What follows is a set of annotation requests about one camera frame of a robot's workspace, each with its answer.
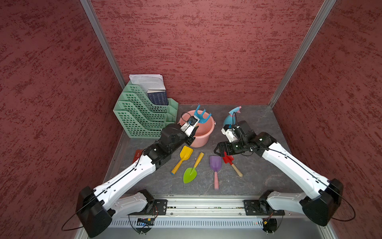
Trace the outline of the yellow toy shovel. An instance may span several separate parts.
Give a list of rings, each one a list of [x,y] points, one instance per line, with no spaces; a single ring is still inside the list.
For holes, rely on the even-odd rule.
[[[173,170],[171,171],[171,174],[172,175],[175,175],[177,173],[177,171],[179,170],[179,168],[181,167],[182,163],[186,160],[188,160],[192,153],[193,153],[193,149],[188,147],[188,146],[184,146],[180,152],[180,161],[178,162],[178,164],[173,168]]]

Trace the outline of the red toy shovel wooden handle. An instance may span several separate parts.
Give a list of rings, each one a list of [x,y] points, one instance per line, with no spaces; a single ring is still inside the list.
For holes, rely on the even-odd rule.
[[[239,177],[243,177],[243,174],[241,173],[241,171],[233,163],[234,157],[232,155],[228,155],[227,152],[224,152],[224,155],[222,158],[225,164],[230,164],[232,166],[232,168],[235,170],[235,172],[237,173]]]

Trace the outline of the purple toy shovel pink handle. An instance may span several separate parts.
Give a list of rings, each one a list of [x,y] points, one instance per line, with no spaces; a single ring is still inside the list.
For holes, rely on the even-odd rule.
[[[220,156],[210,156],[210,168],[214,171],[214,189],[219,189],[218,172],[222,166],[222,158]]]

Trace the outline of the blue toy rake yellow handle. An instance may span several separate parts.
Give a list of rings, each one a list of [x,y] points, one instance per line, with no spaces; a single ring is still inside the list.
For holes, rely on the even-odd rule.
[[[204,110],[200,113],[200,107],[201,107],[201,105],[198,104],[196,110],[194,111],[194,117],[198,119],[198,123],[199,123],[199,124],[205,124],[205,123],[208,122],[208,120],[210,119],[211,114],[208,114],[208,116],[205,117],[206,109],[204,109]]]

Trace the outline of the teal pink spray bottle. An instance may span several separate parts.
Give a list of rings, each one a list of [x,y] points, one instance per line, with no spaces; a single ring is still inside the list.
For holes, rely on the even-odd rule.
[[[234,124],[236,124],[237,118],[236,114],[240,114],[241,106],[235,107],[234,109],[228,112],[228,116],[225,118],[223,122],[223,127],[228,126],[228,128],[232,128]]]

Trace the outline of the green toy trowel yellow handle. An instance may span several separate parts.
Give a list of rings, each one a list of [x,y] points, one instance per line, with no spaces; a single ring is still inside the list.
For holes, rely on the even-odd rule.
[[[202,161],[204,155],[205,154],[203,152],[201,152],[200,155],[198,156],[195,164],[194,164],[194,167],[187,168],[186,171],[184,172],[183,182],[185,184],[192,182],[196,178],[196,176],[197,176],[196,168],[200,164],[200,162]]]

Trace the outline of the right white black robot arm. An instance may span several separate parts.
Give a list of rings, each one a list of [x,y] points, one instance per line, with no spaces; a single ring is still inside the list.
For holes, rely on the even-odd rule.
[[[343,184],[328,180],[290,154],[274,137],[266,132],[256,134],[246,121],[226,124],[214,153],[225,158],[249,152],[267,160],[293,180],[302,193],[281,193],[268,190],[258,200],[256,208],[262,214],[286,210],[306,215],[320,226],[326,226],[341,205]]]

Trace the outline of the dark blue book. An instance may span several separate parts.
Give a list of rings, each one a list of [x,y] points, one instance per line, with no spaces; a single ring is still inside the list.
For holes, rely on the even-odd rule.
[[[147,95],[155,105],[167,106],[169,104],[166,90],[148,90]]]

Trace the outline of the red white card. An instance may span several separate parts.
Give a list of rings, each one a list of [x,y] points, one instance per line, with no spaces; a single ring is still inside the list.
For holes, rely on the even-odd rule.
[[[143,149],[137,149],[133,158],[133,162],[137,161],[142,155]]]

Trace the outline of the green mesh file organizer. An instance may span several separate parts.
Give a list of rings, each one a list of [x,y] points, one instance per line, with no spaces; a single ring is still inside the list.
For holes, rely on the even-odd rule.
[[[130,138],[155,138],[161,130],[175,123],[179,103],[168,99],[167,106],[153,104],[140,86],[128,83],[113,112]]]

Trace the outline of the aluminium front rail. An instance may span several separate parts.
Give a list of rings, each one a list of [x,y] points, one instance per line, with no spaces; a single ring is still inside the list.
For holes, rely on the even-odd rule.
[[[143,193],[136,193],[129,197],[121,197],[118,200],[111,202],[106,199],[99,198],[101,205],[108,211],[115,211],[115,218],[124,217],[128,214],[141,212],[150,202],[155,199],[166,199],[168,200],[166,215],[170,214],[195,214],[199,215],[200,210],[204,210],[207,213],[212,213],[217,215],[218,213],[223,214],[245,214],[244,210],[244,200],[261,200],[266,201],[267,204],[274,210],[284,210],[288,212],[293,212],[295,214],[304,214],[302,203],[302,197],[304,194],[288,194],[288,193],[278,193],[272,192],[270,194],[270,200],[265,199],[264,196],[258,199],[249,197],[239,197],[239,196],[163,196],[163,197],[152,197],[146,196]]]

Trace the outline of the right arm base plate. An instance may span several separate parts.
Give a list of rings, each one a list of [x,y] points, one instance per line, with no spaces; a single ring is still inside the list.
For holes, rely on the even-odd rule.
[[[244,210],[246,216],[284,216],[284,210],[272,209],[266,201],[244,200]]]

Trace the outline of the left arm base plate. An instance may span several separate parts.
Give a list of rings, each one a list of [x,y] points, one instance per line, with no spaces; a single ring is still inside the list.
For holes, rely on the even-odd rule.
[[[155,199],[153,202],[148,203],[148,205],[141,211],[131,213],[131,215],[148,215],[148,216],[163,216],[166,215],[168,206],[168,200],[166,199]]]

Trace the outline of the aluminium corner post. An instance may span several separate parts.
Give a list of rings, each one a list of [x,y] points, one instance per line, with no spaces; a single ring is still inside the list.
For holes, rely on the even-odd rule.
[[[306,52],[308,51],[309,47],[311,46],[312,42],[314,41],[316,35],[320,31],[322,25],[324,24],[325,20],[327,19],[328,15],[330,14],[332,8],[334,7],[336,3],[336,0],[325,0],[323,1],[322,6],[320,7],[315,19],[313,20],[307,34],[305,35],[298,51],[296,52],[291,64],[289,65],[285,75],[283,76],[280,84],[276,88],[276,91],[274,92],[273,96],[271,97],[268,106],[273,108],[276,105],[276,102],[280,98],[282,92],[286,88],[287,84],[291,80],[294,72],[298,68],[300,62],[302,61],[303,57],[305,56]]]
[[[99,22],[99,19],[96,15],[96,12],[94,10],[94,7],[91,3],[91,1],[89,0],[80,0],[81,2],[81,5],[87,15],[87,18],[88,20],[90,21],[91,25],[92,25],[92,28],[98,38],[98,41],[100,42],[101,46],[102,46],[102,49],[111,65],[111,68],[121,86],[122,89],[125,88],[125,79],[124,79],[124,76],[122,74],[122,71],[117,63],[117,60],[112,52],[112,49],[108,43],[108,40],[106,38],[106,35],[102,29],[102,26]]]

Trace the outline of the right aluminium corner post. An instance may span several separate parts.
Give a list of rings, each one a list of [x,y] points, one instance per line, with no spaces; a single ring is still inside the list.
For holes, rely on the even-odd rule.
[[[315,19],[313,20],[307,34],[305,35],[298,51],[296,52],[291,64],[289,65],[285,75],[283,76],[280,84],[276,88],[276,91],[274,92],[273,96],[271,97],[268,106],[273,108],[276,105],[276,102],[280,98],[282,92],[286,88],[287,84],[291,80],[294,72],[298,68],[300,62],[302,61],[303,57],[305,56],[306,52],[308,51],[309,47],[311,46],[312,42],[314,41],[316,35],[320,31],[322,25],[324,24],[325,20],[327,19],[328,15],[330,14],[332,8],[334,7],[336,3],[336,0],[325,0],[323,1],[322,6],[320,7]]]

